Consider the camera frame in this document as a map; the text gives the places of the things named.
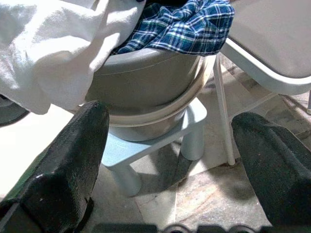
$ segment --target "white chair leg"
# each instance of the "white chair leg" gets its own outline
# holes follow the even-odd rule
[[[223,76],[222,76],[222,71],[220,67],[219,55],[217,55],[216,57],[213,71],[214,71],[214,76],[215,76],[216,92],[217,92],[218,105],[219,105],[219,110],[220,110],[220,115],[221,115],[222,126],[223,126],[223,134],[224,134],[224,139],[225,139],[225,150],[227,153],[228,164],[234,165],[235,159],[233,155],[233,147],[232,147],[232,140],[231,140],[231,134],[230,134],[230,124],[229,124],[229,117],[228,117],[228,111],[227,111],[227,103],[225,100],[224,82],[223,82]]]
[[[309,92],[309,102],[308,102],[307,113],[311,114],[311,90]]]

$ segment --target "white towel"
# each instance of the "white towel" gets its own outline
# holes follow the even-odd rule
[[[0,94],[36,113],[74,109],[145,1],[0,0]]]

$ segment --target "chair seat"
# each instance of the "chair seat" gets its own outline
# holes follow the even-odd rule
[[[311,76],[310,0],[233,0],[229,38],[275,73]]]

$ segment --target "blue plaid fabric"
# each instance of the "blue plaid fabric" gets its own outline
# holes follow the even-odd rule
[[[181,7],[151,3],[132,35],[113,54],[142,48],[216,54],[228,36],[233,16],[234,9],[227,0],[188,0]]]

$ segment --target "marble floor tile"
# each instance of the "marble floor tile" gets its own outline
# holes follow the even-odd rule
[[[162,191],[149,202],[137,201],[145,223],[155,224],[159,229],[175,223],[177,185]]]
[[[181,182],[177,191],[176,221],[196,229],[217,224],[228,229],[243,224],[255,229],[270,225],[241,162],[219,166]]]
[[[180,143],[173,142],[132,164],[142,179],[135,202],[144,222],[160,228],[175,222],[176,183],[185,178],[191,165],[180,155]]]
[[[83,229],[84,233],[91,232],[93,227],[99,223],[144,222],[135,199],[121,194],[110,171],[104,166],[100,166],[92,199],[94,200],[94,210]]]

